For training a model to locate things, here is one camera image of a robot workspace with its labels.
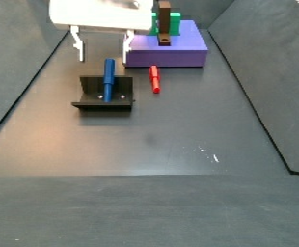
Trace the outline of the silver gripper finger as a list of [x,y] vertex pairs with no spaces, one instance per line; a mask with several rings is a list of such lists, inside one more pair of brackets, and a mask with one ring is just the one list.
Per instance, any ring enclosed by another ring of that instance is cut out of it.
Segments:
[[132,40],[134,40],[134,30],[128,30],[124,35],[124,43],[123,43],[123,64],[127,63],[128,53],[131,52]]
[[79,37],[79,31],[79,26],[71,26],[71,35],[75,40],[74,48],[79,50],[79,61],[84,62],[84,42]]

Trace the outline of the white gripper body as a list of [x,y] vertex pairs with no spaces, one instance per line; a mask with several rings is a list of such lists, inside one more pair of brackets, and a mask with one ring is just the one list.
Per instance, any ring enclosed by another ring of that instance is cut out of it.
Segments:
[[152,8],[154,0],[51,0],[50,18],[60,30],[148,32]]

